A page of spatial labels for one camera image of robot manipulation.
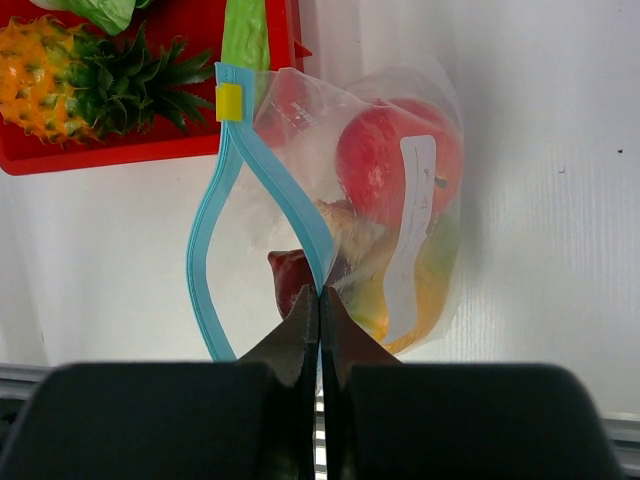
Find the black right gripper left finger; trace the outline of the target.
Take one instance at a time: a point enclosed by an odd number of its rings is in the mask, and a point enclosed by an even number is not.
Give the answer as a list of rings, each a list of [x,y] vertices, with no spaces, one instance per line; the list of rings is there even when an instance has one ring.
[[[37,386],[5,479],[311,479],[318,298],[233,362],[76,363]]]

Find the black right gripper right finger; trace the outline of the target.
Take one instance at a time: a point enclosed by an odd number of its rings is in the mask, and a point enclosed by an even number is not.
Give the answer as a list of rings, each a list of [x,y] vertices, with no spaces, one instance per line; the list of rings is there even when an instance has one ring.
[[[403,363],[319,301],[332,479],[621,479],[596,406],[545,363]]]

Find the dark red onion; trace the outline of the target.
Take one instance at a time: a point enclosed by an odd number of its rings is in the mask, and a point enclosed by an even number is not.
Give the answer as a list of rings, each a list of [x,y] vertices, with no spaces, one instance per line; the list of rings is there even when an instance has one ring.
[[[277,308],[282,319],[286,319],[300,290],[315,285],[312,271],[302,249],[271,251],[267,260],[273,273]]]

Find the yellow orange mango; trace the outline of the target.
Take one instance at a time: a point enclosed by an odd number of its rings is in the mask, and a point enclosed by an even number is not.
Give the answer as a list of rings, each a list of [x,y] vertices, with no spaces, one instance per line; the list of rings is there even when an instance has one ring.
[[[351,319],[392,354],[426,338],[440,320],[452,283],[460,231],[456,220],[445,214],[429,225],[414,267],[417,315],[410,315],[408,303],[402,301],[401,313],[409,320],[410,329],[396,340],[387,340],[385,336],[395,322],[389,316],[383,280],[397,238],[395,232],[382,236],[357,268],[356,277],[336,288]]]

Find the garlic bulb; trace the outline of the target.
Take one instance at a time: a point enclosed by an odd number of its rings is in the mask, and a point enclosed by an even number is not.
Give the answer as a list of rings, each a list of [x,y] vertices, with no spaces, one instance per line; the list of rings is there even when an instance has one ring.
[[[337,248],[337,259],[345,263],[347,273],[356,271],[386,228],[356,213],[346,200],[314,202],[327,224]]]

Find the clear zip top bag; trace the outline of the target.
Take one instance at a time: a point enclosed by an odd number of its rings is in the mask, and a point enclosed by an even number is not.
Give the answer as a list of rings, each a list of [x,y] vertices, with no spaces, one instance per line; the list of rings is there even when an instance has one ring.
[[[336,175],[339,138],[349,122],[378,100],[409,98],[439,108],[461,134],[458,98],[432,56],[402,60],[346,87],[294,68],[255,71],[218,63],[216,100],[221,137],[212,179],[204,193],[187,247],[187,285],[197,325],[212,359],[231,361],[248,352],[282,319],[267,255],[302,249],[321,292],[356,277],[345,272],[327,224],[314,202],[347,199]],[[384,274],[396,340],[410,329],[401,302],[416,316],[414,267],[429,225],[440,215],[460,231],[460,187],[448,208],[432,214],[436,142],[430,135],[400,141],[405,170],[397,244]],[[445,309],[433,331],[404,353],[443,337],[459,301],[459,250]]]

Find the red tomato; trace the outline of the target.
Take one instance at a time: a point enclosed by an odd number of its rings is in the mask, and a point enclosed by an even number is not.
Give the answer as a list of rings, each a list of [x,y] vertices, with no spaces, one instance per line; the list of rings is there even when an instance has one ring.
[[[435,105],[409,98],[390,103],[378,100],[349,122],[338,141],[335,170],[358,214],[397,228],[405,191],[401,139],[430,135],[436,142],[434,216],[448,208],[458,191],[463,143],[454,124]]]

